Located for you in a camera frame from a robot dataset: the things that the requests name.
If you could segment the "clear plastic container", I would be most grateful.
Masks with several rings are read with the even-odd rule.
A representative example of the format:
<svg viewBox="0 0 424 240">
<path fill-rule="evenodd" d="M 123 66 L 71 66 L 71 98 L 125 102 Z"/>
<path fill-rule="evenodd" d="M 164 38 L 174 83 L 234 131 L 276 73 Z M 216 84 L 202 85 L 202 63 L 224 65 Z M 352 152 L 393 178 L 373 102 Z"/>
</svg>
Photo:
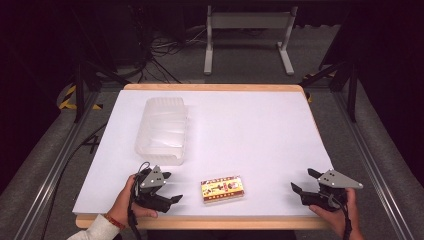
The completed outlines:
<svg viewBox="0 0 424 240">
<path fill-rule="evenodd" d="M 184 161 L 188 110 L 181 97 L 154 97 L 146 101 L 135 142 L 136 153 L 162 166 Z"/>
</svg>

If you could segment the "aluminium floor rail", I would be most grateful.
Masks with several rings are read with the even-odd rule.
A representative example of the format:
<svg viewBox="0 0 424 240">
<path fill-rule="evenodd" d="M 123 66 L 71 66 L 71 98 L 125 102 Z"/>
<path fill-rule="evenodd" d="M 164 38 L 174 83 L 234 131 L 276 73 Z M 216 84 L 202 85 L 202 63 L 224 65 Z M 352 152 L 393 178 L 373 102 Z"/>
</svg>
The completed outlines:
<svg viewBox="0 0 424 240">
<path fill-rule="evenodd" d="M 362 165 L 364 166 L 373 187 L 378 195 L 378 198 L 390 220 L 392 227 L 399 240 L 415 240 L 403 214 L 397 202 L 394 199 L 391 189 L 386 183 L 380 169 L 378 168 L 374 157 L 356 123 L 354 123 L 350 115 L 347 112 L 347 102 L 344 100 L 341 93 L 334 93 L 333 98 L 335 99 L 338 108 L 340 109 L 347 125 L 355 139 L 356 145 L 358 146 L 362 154 Z"/>
<path fill-rule="evenodd" d="M 46 175 L 37 195 L 28 210 L 24 220 L 22 221 L 17 233 L 13 240 L 28 240 L 34 228 L 41 217 L 46 205 L 48 204 L 54 190 L 56 189 L 59 178 L 65 169 L 67 159 L 71 155 L 71 148 L 76 141 L 76 138 L 86 121 L 92 106 L 98 98 L 98 92 L 91 92 L 87 94 L 86 102 L 83 104 L 84 110 L 82 115 L 76 123 L 71 125 L 69 133 L 55 158 L 48 174 Z"/>
</svg>

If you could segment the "yellow and black striped tape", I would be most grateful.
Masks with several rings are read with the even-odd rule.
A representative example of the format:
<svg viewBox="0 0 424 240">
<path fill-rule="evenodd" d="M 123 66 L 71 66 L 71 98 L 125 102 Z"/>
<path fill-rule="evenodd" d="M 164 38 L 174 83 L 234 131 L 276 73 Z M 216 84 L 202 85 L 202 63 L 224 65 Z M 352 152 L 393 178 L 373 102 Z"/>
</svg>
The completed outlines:
<svg viewBox="0 0 424 240">
<path fill-rule="evenodd" d="M 76 110 L 77 105 L 71 102 L 73 95 L 76 93 L 76 85 L 71 84 L 65 91 L 62 101 L 59 104 L 60 109 L 72 109 Z"/>
</svg>

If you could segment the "person's right hand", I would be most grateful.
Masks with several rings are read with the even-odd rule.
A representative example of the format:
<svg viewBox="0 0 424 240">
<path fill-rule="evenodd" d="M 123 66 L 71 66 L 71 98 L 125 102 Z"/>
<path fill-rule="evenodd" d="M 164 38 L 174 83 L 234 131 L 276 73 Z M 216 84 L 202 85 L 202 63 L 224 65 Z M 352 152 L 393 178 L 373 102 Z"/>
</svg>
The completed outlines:
<svg viewBox="0 0 424 240">
<path fill-rule="evenodd" d="M 347 193 L 348 216 L 352 227 L 349 240 L 365 240 L 360 230 L 359 209 L 357 207 L 356 192 L 353 188 L 346 188 L 345 191 Z M 340 238 L 344 237 L 346 223 L 342 210 L 329 212 L 316 205 L 310 205 L 309 209 L 325 220 L 337 236 Z"/>
</svg>

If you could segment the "white metal table frame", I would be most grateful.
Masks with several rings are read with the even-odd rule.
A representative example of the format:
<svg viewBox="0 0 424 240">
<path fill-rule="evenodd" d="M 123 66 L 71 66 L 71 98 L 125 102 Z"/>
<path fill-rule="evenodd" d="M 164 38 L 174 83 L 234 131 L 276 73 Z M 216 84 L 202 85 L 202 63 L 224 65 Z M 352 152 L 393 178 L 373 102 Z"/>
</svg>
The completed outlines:
<svg viewBox="0 0 424 240">
<path fill-rule="evenodd" d="M 276 44 L 286 74 L 292 76 L 294 69 L 287 52 L 288 42 L 297 16 L 298 7 L 283 12 L 215 12 L 207 8 L 204 74 L 212 74 L 214 29 L 282 29 L 283 39 Z"/>
</svg>

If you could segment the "black metal stand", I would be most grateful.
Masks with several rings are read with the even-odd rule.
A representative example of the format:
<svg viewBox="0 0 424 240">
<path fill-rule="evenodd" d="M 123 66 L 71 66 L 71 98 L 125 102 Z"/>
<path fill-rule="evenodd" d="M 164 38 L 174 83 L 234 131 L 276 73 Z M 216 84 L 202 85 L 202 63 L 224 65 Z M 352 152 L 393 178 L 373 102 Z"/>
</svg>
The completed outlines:
<svg viewBox="0 0 424 240">
<path fill-rule="evenodd" d="M 323 79 L 330 73 L 334 77 L 329 83 L 332 92 L 340 92 L 345 85 L 348 85 L 347 113 L 352 122 L 356 122 L 356 93 L 358 84 L 357 59 L 350 54 L 336 54 L 328 51 L 322 60 L 319 71 L 310 77 L 304 77 L 299 83 L 303 88 Z"/>
<path fill-rule="evenodd" d="M 87 109 L 84 87 L 87 86 L 90 91 L 99 91 L 102 87 L 102 80 L 96 75 L 97 72 L 121 86 L 127 85 L 129 81 L 116 73 L 117 69 L 94 7 L 70 5 L 69 10 L 75 30 L 72 34 L 74 43 L 70 47 L 76 85 L 75 122 L 79 123 Z"/>
</svg>

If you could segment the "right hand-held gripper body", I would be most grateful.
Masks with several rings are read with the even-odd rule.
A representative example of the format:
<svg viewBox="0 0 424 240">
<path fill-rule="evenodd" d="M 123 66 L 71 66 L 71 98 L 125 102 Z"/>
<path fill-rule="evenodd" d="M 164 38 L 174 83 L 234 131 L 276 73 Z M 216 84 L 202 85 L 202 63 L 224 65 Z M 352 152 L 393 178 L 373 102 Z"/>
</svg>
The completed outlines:
<svg viewBox="0 0 424 240">
<path fill-rule="evenodd" d="M 302 191 L 300 196 L 301 203 L 306 206 L 317 205 L 327 211 L 334 212 L 347 204 L 346 188 L 362 189 L 364 185 L 350 177 L 330 169 L 319 179 L 316 179 L 319 185 L 319 191 Z"/>
</svg>

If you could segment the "white table sheet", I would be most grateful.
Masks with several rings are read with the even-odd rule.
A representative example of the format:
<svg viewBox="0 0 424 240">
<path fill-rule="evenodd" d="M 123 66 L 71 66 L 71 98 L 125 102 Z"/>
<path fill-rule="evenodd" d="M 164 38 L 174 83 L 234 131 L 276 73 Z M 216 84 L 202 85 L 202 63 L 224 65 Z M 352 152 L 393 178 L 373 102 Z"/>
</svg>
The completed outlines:
<svg viewBox="0 0 424 240">
<path fill-rule="evenodd" d="M 135 142 L 148 90 L 119 93 L 81 192 L 76 214 L 106 212 L 142 158 Z M 325 172 L 332 163 L 309 104 L 300 92 L 180 91 L 188 109 L 184 161 L 168 167 L 160 189 L 183 195 L 171 217 L 307 216 L 291 182 L 317 191 L 307 169 Z M 201 182 L 240 176 L 245 195 L 204 203 Z"/>
</svg>

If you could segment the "person's left hand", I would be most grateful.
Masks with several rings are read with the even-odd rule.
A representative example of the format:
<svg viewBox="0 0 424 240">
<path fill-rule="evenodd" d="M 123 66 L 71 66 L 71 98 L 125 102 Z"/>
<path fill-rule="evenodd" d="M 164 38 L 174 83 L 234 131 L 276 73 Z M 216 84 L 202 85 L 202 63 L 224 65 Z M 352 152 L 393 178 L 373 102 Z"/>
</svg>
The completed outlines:
<svg viewBox="0 0 424 240">
<path fill-rule="evenodd" d="M 134 213 L 136 219 L 141 217 L 158 217 L 158 213 L 156 211 L 140 207 L 137 204 L 130 202 L 134 181 L 135 176 L 130 175 L 124 188 L 118 194 L 111 209 L 106 213 L 125 227 L 128 225 L 128 210 L 131 210 Z"/>
</svg>

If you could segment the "yellow and red patterned box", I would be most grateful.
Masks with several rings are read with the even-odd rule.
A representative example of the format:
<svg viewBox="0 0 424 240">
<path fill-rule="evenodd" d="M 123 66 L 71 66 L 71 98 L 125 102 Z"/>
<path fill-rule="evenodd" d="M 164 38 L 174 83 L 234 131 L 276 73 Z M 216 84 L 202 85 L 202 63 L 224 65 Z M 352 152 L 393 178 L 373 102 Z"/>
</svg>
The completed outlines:
<svg viewBox="0 0 424 240">
<path fill-rule="evenodd" d="M 228 176 L 201 182 L 201 193 L 204 203 L 239 198 L 245 195 L 240 176 Z"/>
</svg>

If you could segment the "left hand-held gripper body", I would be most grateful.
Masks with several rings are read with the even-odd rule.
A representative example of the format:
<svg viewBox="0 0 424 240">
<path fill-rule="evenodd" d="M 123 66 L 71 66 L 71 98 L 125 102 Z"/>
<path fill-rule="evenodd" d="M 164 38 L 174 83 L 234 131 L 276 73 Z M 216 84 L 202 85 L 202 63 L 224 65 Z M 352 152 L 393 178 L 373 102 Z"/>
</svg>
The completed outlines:
<svg viewBox="0 0 424 240">
<path fill-rule="evenodd" d="M 157 194 L 157 191 L 165 183 L 166 179 L 163 178 L 158 165 L 153 169 L 147 167 L 141 170 L 135 176 L 132 200 L 141 207 L 166 213 L 172 204 L 170 204 L 169 198 Z"/>
</svg>

